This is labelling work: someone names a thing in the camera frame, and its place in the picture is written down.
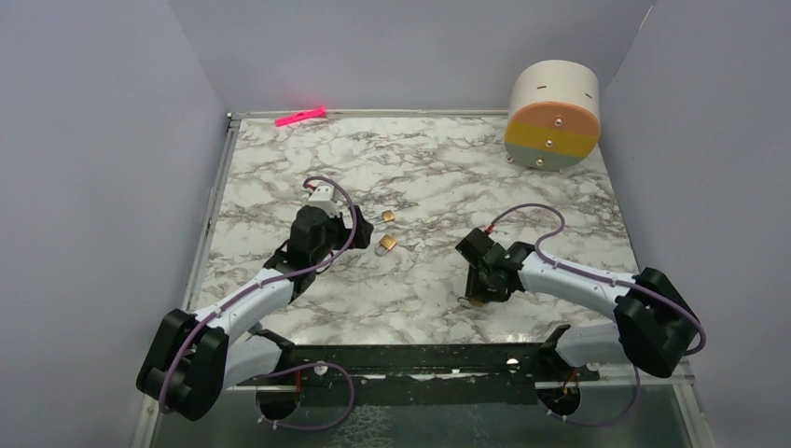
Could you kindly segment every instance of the small gold object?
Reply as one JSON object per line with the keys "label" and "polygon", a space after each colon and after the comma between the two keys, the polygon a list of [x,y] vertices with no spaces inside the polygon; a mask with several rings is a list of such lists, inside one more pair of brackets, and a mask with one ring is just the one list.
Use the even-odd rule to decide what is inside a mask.
{"label": "small gold object", "polygon": [[396,238],[393,238],[390,235],[384,235],[379,240],[379,245],[376,246],[376,249],[374,249],[373,252],[381,257],[382,255],[393,250],[393,247],[396,247],[397,244],[398,241],[396,241]]}
{"label": "small gold object", "polygon": [[396,220],[396,214],[393,213],[393,210],[385,210],[385,211],[382,212],[382,217],[377,219],[374,222],[374,224],[382,224],[382,223],[385,223],[385,222],[390,222],[390,221],[395,221],[395,220]]}

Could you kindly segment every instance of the white cylinder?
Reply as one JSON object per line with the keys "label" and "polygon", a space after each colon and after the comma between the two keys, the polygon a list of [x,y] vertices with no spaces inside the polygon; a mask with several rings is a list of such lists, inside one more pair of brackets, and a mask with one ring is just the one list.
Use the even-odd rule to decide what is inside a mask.
{"label": "white cylinder", "polygon": [[557,171],[587,157],[600,134],[599,81],[588,67],[543,61],[521,73],[505,138],[515,161]]}

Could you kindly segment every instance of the yellow stripe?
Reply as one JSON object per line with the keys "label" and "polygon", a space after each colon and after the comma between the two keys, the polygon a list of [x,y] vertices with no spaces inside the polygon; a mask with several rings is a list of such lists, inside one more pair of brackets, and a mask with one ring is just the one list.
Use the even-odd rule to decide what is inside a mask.
{"label": "yellow stripe", "polygon": [[[552,140],[552,147],[547,147],[547,140]],[[598,137],[590,135],[567,133],[517,121],[510,121],[506,128],[506,142],[509,144],[542,148],[567,156],[587,157],[598,140]]]}

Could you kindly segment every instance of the orange stripe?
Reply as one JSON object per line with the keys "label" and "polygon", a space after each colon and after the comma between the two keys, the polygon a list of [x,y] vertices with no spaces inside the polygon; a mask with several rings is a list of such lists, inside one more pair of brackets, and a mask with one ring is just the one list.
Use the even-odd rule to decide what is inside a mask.
{"label": "orange stripe", "polygon": [[[563,126],[555,126],[555,119],[562,119]],[[588,109],[557,101],[542,101],[526,105],[511,117],[511,121],[587,135],[597,139],[602,131],[599,120]]]}

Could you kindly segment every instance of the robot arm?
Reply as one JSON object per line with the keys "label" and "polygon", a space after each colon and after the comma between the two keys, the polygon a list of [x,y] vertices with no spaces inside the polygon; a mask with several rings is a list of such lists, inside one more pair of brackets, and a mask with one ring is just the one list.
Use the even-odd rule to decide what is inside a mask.
{"label": "robot arm", "polygon": [[[338,199],[340,194],[332,185],[319,183],[308,203],[297,212],[289,239],[252,280],[192,315],[181,310],[167,314],[138,374],[138,390],[154,399],[160,396],[166,386],[167,371],[188,334],[211,315],[214,318],[198,331],[186,355],[178,360],[167,385],[170,409],[189,420],[197,420],[208,412],[225,388],[274,371],[280,360],[281,345],[251,328],[305,292],[316,278],[315,270],[309,268],[316,267],[333,250],[341,249],[350,237],[350,248],[367,248],[370,244],[373,225],[365,221],[355,206],[356,228],[352,234],[343,223]],[[268,283],[284,274],[291,276]],[[252,336],[234,344],[247,331]]]}
{"label": "robot arm", "polygon": [[[692,314],[660,271],[645,268],[637,275],[603,272],[546,253],[542,258],[533,245],[522,242],[505,250],[480,229],[472,230],[456,250],[470,263],[465,291],[469,299],[507,301],[514,291],[547,293],[585,306],[614,322],[568,329],[557,340],[555,350],[569,366],[631,362],[649,374],[667,378],[698,334],[691,322],[666,304],[636,287],[622,286],[650,289]],[[560,269],[561,265],[611,280],[593,280]]]}

